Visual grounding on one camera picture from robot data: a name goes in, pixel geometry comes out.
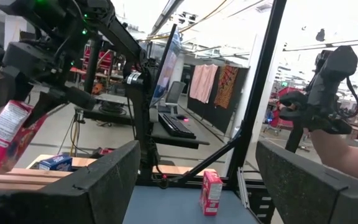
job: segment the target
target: red snack box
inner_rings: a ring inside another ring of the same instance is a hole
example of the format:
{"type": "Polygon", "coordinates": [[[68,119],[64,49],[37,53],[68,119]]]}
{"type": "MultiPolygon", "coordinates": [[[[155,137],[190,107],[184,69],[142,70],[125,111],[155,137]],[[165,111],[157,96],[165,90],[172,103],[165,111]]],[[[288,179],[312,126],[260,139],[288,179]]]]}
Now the red snack box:
{"type": "Polygon", "coordinates": [[[222,192],[222,180],[216,172],[204,172],[200,204],[204,215],[216,215],[222,192]]]}
{"type": "Polygon", "coordinates": [[[12,170],[47,118],[23,128],[31,111],[32,106],[11,100],[0,113],[0,174],[12,170]]]}

